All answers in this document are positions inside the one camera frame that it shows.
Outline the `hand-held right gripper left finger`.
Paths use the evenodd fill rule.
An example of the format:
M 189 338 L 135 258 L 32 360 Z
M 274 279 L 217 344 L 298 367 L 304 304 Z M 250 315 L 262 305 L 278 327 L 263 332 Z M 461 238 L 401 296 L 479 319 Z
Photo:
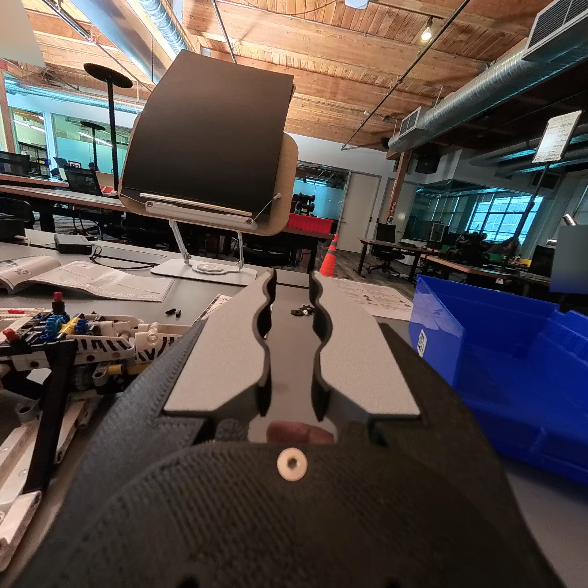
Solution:
M 173 416 L 250 422 L 272 398 L 270 350 L 275 269 L 198 321 L 187 359 L 164 406 Z

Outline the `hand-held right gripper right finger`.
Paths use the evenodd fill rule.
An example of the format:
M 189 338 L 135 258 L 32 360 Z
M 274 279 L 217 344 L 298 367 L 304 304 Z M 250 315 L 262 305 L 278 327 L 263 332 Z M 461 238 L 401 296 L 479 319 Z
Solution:
M 420 409 L 376 319 L 320 273 L 310 275 L 309 295 L 319 338 L 311 385 L 317 420 L 418 419 Z

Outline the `lego helicopter model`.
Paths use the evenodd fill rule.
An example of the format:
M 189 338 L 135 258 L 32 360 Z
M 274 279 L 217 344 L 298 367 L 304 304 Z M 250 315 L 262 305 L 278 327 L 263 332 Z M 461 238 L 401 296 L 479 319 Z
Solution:
M 65 304 L 59 292 L 51 308 L 34 309 L 33 317 L 1 321 L 1 571 L 38 509 L 52 469 L 102 397 L 122 392 L 189 330 L 126 315 L 60 314 Z M 49 415 L 59 427 L 53 442 L 49 425 L 41 436 L 40 429 L 50 388 L 49 355 L 62 341 L 74 341 L 77 350 L 63 377 L 65 392 L 50 403 Z

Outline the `lego instruction booklet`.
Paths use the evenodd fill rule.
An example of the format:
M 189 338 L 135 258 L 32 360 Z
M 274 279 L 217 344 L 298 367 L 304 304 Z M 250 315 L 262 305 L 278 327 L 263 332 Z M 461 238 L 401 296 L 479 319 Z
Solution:
M 15 293 L 32 285 L 47 285 L 56 291 L 71 290 L 101 299 L 161 303 L 173 280 L 130 275 L 86 261 L 62 265 L 47 255 L 1 261 L 2 289 Z

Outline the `person's right hand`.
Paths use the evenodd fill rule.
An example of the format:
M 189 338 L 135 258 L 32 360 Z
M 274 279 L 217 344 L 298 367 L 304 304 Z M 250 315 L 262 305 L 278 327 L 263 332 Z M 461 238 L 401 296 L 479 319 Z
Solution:
M 269 423 L 266 440 L 268 443 L 290 445 L 333 445 L 335 443 L 334 435 L 327 430 L 302 422 L 285 420 L 275 420 Z

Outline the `zebra sticker sheet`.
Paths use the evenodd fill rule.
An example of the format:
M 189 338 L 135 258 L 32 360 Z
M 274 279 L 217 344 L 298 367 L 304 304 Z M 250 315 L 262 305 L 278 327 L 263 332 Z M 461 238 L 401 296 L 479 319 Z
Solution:
M 231 296 L 218 294 L 211 303 L 205 308 L 205 310 L 198 316 L 196 321 L 205 320 L 212 312 L 220 308 L 227 301 L 231 300 Z

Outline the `white printed paper sheet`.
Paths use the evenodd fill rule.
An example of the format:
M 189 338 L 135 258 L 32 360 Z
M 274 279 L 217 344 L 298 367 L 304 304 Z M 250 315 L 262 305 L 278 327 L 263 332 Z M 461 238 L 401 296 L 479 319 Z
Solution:
M 330 280 L 348 298 L 372 316 L 409 322 L 413 303 L 394 288 L 331 277 Z

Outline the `book stand with metal base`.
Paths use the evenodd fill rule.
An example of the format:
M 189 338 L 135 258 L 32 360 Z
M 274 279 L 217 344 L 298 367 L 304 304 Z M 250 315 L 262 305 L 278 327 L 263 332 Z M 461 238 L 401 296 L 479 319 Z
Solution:
M 294 138 L 270 125 L 246 123 L 246 134 L 260 135 L 234 153 L 223 142 L 200 143 L 228 114 L 173 107 L 152 98 L 137 116 L 118 195 L 129 211 L 166 221 L 182 260 L 163 262 L 158 276 L 247 286 L 257 272 L 244 268 L 244 236 L 270 237 L 288 224 L 298 162 Z M 188 251 L 179 225 L 236 233 L 238 262 L 218 262 Z

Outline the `orange traffic cone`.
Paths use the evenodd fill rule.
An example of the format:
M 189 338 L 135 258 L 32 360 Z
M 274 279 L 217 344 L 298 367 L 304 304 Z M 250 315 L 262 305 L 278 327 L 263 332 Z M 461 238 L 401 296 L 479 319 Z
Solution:
M 336 264 L 336 245 L 338 240 L 338 234 L 334 234 L 334 238 L 331 240 L 327 253 L 324 256 L 322 264 L 319 269 L 319 273 L 326 277 L 334 277 L 334 270 Z

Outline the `red storage bin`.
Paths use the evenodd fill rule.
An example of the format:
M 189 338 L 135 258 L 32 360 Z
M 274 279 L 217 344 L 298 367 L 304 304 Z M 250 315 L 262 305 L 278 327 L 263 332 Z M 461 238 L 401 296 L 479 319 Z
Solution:
M 322 235 L 334 234 L 337 228 L 337 221 L 333 219 L 324 219 L 321 217 L 312 217 L 291 213 L 289 216 L 287 228 L 298 231 L 319 233 Z

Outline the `white door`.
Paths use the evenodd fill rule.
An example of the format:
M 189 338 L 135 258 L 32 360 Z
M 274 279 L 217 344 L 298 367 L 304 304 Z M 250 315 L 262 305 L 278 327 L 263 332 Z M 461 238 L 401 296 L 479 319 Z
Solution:
M 380 187 L 381 177 L 350 172 L 337 227 L 338 251 L 359 253 Z

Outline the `black board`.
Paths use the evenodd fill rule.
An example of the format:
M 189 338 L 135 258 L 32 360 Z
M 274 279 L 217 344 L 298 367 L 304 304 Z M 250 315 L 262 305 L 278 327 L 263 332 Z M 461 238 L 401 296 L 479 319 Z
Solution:
M 119 193 L 244 212 L 275 196 L 294 77 L 182 50 L 137 116 Z

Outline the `white sign board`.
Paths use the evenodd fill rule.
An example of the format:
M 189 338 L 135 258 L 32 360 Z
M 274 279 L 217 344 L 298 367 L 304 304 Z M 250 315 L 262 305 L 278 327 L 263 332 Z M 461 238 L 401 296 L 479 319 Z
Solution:
M 582 114 L 583 111 L 578 110 L 548 120 L 533 156 L 533 165 L 552 164 L 562 160 Z

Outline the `black floor lamp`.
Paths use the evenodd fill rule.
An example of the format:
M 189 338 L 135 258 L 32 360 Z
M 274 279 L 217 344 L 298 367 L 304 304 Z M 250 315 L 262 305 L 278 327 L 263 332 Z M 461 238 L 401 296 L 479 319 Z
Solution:
M 87 74 L 100 80 L 107 85 L 107 100 L 109 111 L 109 128 L 112 143 L 113 168 L 118 169 L 118 152 L 116 146 L 115 108 L 114 108 L 114 87 L 130 89 L 132 81 L 124 74 L 97 63 L 84 63 L 84 70 Z

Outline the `metal air duct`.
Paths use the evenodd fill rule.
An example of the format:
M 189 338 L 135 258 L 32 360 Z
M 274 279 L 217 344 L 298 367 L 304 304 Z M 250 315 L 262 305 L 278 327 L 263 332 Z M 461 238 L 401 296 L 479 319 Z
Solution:
M 445 97 L 423 115 L 422 128 L 393 136 L 388 151 L 401 153 L 429 142 L 568 68 L 563 55 L 534 62 L 523 59 L 524 53 L 521 49 L 507 55 Z

